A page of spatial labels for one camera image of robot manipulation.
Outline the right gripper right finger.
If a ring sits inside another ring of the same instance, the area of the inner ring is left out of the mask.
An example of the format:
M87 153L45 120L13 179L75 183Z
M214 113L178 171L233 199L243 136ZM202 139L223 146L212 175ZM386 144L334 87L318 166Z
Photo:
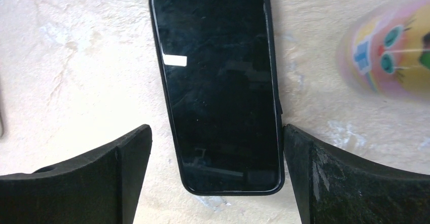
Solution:
M298 127L284 155L302 223L429 223L429 176L369 161Z

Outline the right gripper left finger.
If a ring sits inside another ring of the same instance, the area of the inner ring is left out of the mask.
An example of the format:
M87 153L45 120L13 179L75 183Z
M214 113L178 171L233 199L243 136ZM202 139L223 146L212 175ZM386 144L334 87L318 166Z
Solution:
M149 125L34 173L1 176L1 223L133 223Z

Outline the black phone without case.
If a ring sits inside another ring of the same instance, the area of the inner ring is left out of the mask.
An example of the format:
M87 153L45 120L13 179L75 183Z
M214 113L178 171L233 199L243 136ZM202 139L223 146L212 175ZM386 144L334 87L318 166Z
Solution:
M184 188L266 196L284 183L270 0L149 0Z

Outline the white phone case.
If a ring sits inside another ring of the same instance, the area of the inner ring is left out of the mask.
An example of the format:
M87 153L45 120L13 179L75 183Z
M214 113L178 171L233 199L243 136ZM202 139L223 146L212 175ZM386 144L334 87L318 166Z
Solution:
M5 126L4 126L4 120L3 120L3 104L2 104L2 98L1 98L1 112L0 112L0 136L2 137L5 132Z

